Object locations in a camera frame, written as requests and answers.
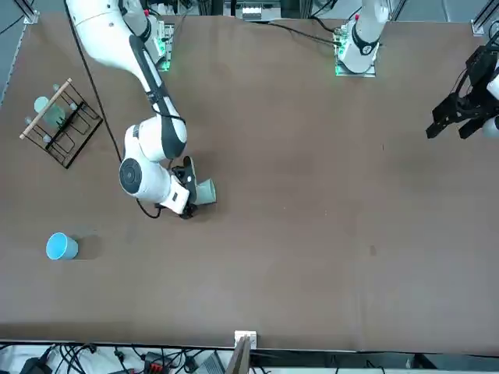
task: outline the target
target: mounting plate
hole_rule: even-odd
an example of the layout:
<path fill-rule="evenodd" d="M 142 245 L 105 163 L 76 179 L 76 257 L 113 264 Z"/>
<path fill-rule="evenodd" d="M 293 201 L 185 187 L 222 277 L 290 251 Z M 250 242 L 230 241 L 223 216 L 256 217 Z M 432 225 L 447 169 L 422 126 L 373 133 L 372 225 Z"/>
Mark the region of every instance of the mounting plate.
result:
<path fill-rule="evenodd" d="M 159 34 L 160 37 L 158 38 L 157 47 L 161 52 L 165 53 L 165 58 L 160 61 L 157 70 L 160 72 L 167 72 L 172 64 L 172 46 L 173 37 L 175 36 L 175 24 L 165 23 L 164 27 L 159 31 Z"/>
<path fill-rule="evenodd" d="M 345 46 L 348 37 L 349 33 L 347 24 L 342 25 L 339 29 L 337 29 L 335 33 L 333 33 L 333 41 L 339 41 L 342 44 L 341 46 L 334 46 L 334 74 L 336 76 L 362 76 L 366 78 L 376 77 L 376 67 L 374 64 L 372 64 L 366 72 L 358 74 L 356 72 L 351 72 L 350 70 L 348 70 L 346 66 L 343 65 L 343 63 L 340 61 L 338 55 L 340 54 L 340 52 L 342 52 L 342 49 Z"/>

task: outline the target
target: floor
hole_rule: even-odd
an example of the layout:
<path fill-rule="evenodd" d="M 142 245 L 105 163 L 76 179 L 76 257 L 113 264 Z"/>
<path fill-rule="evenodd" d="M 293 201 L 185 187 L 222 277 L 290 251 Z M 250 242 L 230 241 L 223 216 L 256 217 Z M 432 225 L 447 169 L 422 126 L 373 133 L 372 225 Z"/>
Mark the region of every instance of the floor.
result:
<path fill-rule="evenodd" d="M 390 0 L 395 8 L 398 0 Z M 437 22 L 468 22 L 473 18 L 486 0 L 407 0 L 399 19 L 402 21 L 437 21 Z M 319 9 L 320 0 L 314 2 L 314 11 Z M 359 8 L 361 0 L 339 0 L 334 9 L 323 12 L 324 18 L 346 18 Z M 4 0 L 0 5 L 0 25 L 8 26 L 20 17 L 21 12 L 13 0 Z M 34 8 L 40 12 L 61 12 L 62 0 L 34 0 Z M 5 88 L 16 45 L 23 29 L 23 23 L 0 35 L 0 92 Z"/>

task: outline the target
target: metal bracket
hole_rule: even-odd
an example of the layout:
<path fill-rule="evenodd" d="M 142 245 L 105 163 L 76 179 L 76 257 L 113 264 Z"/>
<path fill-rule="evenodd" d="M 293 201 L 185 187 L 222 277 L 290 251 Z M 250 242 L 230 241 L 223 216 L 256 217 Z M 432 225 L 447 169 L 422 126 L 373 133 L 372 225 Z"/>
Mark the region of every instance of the metal bracket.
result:
<path fill-rule="evenodd" d="M 31 18 L 28 18 L 27 16 L 24 17 L 24 24 L 25 25 L 34 25 L 34 24 L 38 23 L 39 18 L 40 18 L 40 12 L 37 10 L 34 10 Z"/>
<path fill-rule="evenodd" d="M 237 346 L 241 338 L 249 337 L 250 348 L 257 349 L 257 332 L 256 331 L 234 331 L 234 347 Z"/>
<path fill-rule="evenodd" d="M 250 349 L 257 347 L 256 331 L 234 331 L 235 348 L 225 374 L 248 374 Z"/>
<path fill-rule="evenodd" d="M 477 26 L 473 19 L 471 20 L 471 30 L 473 32 L 474 37 L 482 37 L 485 35 L 485 31 L 483 30 L 483 26 Z"/>

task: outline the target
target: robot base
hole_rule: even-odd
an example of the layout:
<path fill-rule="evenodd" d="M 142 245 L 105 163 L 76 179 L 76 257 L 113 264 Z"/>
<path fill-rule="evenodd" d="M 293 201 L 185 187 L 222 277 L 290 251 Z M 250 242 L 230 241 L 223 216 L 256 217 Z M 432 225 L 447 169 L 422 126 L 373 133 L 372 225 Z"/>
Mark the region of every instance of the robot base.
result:
<path fill-rule="evenodd" d="M 343 65 L 343 63 L 340 61 L 338 55 L 340 54 L 340 51 L 342 51 L 342 48 L 345 46 L 348 38 L 349 32 L 346 24 L 342 25 L 342 27 L 340 27 L 340 29 L 333 34 L 333 41 L 339 41 L 342 44 L 341 46 L 334 46 L 334 74 L 336 76 L 361 76 L 366 78 L 376 77 L 376 67 L 374 64 L 372 64 L 366 72 L 358 74 L 356 72 L 351 72 L 350 70 L 348 70 L 346 66 Z"/>

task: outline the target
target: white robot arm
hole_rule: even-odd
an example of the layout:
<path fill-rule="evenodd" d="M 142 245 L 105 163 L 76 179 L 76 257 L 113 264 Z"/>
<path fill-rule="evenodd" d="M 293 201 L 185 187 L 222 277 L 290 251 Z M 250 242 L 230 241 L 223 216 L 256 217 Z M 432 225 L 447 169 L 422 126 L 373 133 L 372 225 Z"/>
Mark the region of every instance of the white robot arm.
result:
<path fill-rule="evenodd" d="M 150 43 L 151 21 L 138 0 L 125 0 L 125 5 L 122 0 L 68 0 L 67 5 L 90 57 L 136 76 L 156 113 L 126 131 L 125 156 L 119 169 L 123 189 L 137 199 L 160 204 L 182 215 L 189 202 L 196 203 L 196 181 L 195 175 L 190 175 L 186 185 L 159 164 L 182 154 L 187 132 L 147 49 L 149 44 L 151 53 L 155 52 L 154 43 Z M 211 181 L 210 186 L 213 199 L 207 203 L 215 199 Z"/>
<path fill-rule="evenodd" d="M 348 39 L 338 58 L 351 72 L 366 72 L 376 60 L 380 35 L 389 17 L 387 1 L 363 0 L 359 18 L 347 23 Z"/>

